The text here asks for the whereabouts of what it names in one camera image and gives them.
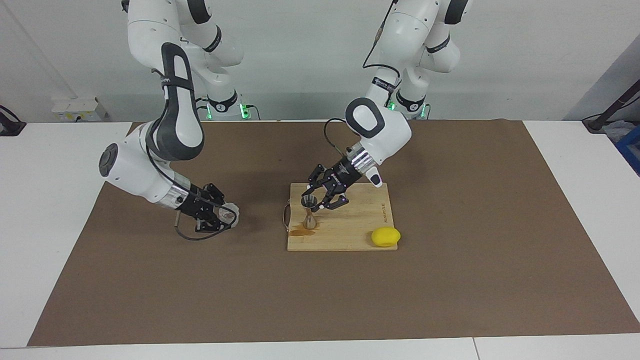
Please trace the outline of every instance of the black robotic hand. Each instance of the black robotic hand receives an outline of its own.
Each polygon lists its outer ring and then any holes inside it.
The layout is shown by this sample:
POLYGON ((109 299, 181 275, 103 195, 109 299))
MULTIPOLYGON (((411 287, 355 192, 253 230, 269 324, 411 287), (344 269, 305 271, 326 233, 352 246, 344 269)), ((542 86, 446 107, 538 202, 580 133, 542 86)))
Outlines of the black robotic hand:
POLYGON ((224 205, 225 196, 215 185, 207 184, 201 189, 191 184, 189 195, 177 209, 197 221, 197 233, 215 233, 228 225, 216 214, 216 210, 224 205))
POLYGON ((332 168, 325 168, 322 164, 318 164, 309 175, 309 186, 302 196, 309 195, 324 187, 326 189, 324 198, 311 208, 311 211, 315 213, 324 208, 329 210, 337 209, 349 203, 349 199, 344 196, 344 192, 361 177, 362 175, 346 156, 340 159, 332 168), (336 195, 340 196, 336 201, 332 202, 336 195))

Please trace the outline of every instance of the white table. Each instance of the white table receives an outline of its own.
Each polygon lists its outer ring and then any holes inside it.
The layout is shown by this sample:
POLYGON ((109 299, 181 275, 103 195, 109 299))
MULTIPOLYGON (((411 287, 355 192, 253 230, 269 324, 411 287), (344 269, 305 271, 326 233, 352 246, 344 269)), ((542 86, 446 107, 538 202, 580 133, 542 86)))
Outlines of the white table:
MULTIPOLYGON (((1 359, 640 359, 640 334, 24 348, 102 186, 97 160, 130 125, 30 124, 0 138, 1 359)), ((578 122, 525 125, 640 318, 640 178, 578 122)))

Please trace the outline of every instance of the power outlet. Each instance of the power outlet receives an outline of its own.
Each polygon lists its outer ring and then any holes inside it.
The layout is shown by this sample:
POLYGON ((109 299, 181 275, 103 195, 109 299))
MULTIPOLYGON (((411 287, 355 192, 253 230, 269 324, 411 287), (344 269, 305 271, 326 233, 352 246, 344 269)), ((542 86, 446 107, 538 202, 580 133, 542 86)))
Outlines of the power outlet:
POLYGON ((62 122, 105 122, 109 113, 98 99, 56 100, 51 111, 62 122))

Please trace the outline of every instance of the brown paper mat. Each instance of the brown paper mat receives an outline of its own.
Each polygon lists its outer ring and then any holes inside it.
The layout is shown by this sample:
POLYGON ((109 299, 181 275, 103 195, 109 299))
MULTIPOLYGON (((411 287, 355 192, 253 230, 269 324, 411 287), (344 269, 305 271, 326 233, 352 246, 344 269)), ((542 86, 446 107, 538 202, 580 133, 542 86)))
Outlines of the brown paper mat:
POLYGON ((173 211, 105 184, 30 346, 640 332, 521 122, 412 122, 380 168, 399 250, 345 253, 286 249, 289 184, 339 158, 322 124, 204 128, 174 168, 239 226, 187 242, 173 211))

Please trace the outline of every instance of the metal jigger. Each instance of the metal jigger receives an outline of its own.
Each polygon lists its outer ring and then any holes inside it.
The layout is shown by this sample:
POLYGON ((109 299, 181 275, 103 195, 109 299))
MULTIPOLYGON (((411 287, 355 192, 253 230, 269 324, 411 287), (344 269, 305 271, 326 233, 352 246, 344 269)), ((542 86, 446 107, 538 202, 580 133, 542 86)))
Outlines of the metal jigger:
POLYGON ((313 212, 311 212, 311 208, 313 208, 318 204, 318 199, 311 194, 305 195, 302 197, 301 203, 302 203, 302 207, 305 208, 305 210, 307 210, 307 217, 305 217, 305 221, 302 222, 302 226, 304 226, 305 229, 309 229, 309 230, 315 229, 317 222, 313 212))

